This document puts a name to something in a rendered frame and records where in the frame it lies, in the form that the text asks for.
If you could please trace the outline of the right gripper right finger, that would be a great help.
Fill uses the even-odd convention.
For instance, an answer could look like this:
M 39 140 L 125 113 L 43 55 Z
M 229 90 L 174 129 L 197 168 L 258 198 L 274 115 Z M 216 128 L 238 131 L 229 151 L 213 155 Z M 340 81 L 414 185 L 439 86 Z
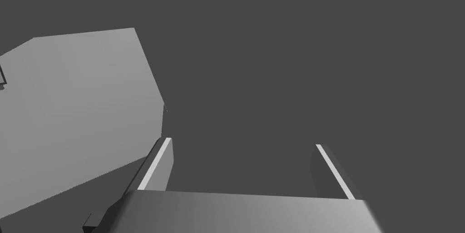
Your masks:
M 364 199 L 327 145 L 315 144 L 310 160 L 310 173 L 320 198 Z

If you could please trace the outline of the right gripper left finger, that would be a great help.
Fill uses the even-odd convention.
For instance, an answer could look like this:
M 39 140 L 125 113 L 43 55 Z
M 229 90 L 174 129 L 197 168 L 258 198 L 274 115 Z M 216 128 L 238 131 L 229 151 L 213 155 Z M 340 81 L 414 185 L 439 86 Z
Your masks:
M 124 194 L 133 190 L 165 191 L 173 164 L 173 140 L 161 137 L 143 160 Z

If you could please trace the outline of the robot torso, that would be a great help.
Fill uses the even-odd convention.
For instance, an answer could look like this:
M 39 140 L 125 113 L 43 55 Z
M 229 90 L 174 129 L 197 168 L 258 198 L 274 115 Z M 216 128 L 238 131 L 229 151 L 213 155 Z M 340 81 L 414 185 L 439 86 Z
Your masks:
M 33 38 L 0 67 L 0 218 L 147 156 L 161 136 L 133 28 Z

